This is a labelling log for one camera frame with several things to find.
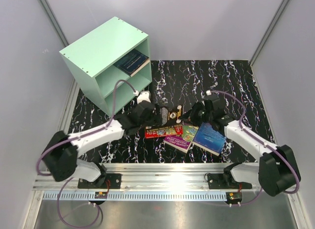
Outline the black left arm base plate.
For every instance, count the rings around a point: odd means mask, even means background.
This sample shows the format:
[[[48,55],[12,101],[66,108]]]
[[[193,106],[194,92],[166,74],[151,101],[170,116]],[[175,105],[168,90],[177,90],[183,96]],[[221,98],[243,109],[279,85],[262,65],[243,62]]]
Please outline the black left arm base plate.
[[[78,189],[120,189],[122,175],[120,173],[102,174],[95,181],[89,182],[84,179],[79,179]]]

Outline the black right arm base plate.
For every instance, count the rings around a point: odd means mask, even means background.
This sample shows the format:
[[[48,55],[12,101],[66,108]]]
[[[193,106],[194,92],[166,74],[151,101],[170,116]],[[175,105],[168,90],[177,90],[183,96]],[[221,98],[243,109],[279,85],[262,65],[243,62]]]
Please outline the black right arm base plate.
[[[229,173],[206,173],[209,189],[252,189],[252,185],[246,182],[236,182]]]

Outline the dark blue paperback book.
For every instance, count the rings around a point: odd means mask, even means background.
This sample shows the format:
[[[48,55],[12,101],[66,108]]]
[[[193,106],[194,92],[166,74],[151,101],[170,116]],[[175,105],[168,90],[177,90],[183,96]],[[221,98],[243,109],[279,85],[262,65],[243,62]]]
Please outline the dark blue paperback book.
[[[149,57],[136,49],[131,50],[121,59],[114,63],[114,66],[132,77],[138,72],[142,65],[149,62]]]

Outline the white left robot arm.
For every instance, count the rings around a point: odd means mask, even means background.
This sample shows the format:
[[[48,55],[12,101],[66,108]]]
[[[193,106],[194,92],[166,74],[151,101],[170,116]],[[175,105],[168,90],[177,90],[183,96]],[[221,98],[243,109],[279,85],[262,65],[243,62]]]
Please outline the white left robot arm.
[[[46,146],[40,161],[48,168],[48,176],[56,182],[77,177],[101,188],[106,182],[106,167],[81,160],[80,156],[105,143],[134,135],[146,126],[160,125],[159,115],[157,104],[141,101],[128,112],[117,114],[95,128],[73,134],[58,131]]]

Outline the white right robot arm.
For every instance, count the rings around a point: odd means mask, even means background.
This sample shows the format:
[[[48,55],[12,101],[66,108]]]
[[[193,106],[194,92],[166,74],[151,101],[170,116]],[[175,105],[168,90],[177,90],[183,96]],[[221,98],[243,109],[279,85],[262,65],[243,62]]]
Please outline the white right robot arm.
[[[278,146],[262,138],[241,120],[227,114],[215,95],[196,102],[180,116],[180,120],[201,126],[208,123],[227,139],[247,151],[258,162],[258,166],[245,163],[231,164],[223,170],[223,183],[235,188],[239,183],[258,184],[270,196],[280,193],[296,193],[301,175],[293,150],[288,145]]]

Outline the black paperback book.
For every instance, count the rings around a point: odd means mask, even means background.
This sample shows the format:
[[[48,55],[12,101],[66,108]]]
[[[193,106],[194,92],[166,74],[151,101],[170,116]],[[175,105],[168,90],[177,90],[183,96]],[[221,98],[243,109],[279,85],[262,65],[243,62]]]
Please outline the black paperback book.
[[[168,108],[165,106],[160,107],[159,113],[161,126],[174,126],[181,124],[182,121],[180,120],[180,117],[182,116],[183,112],[183,105],[177,105],[173,108]]]

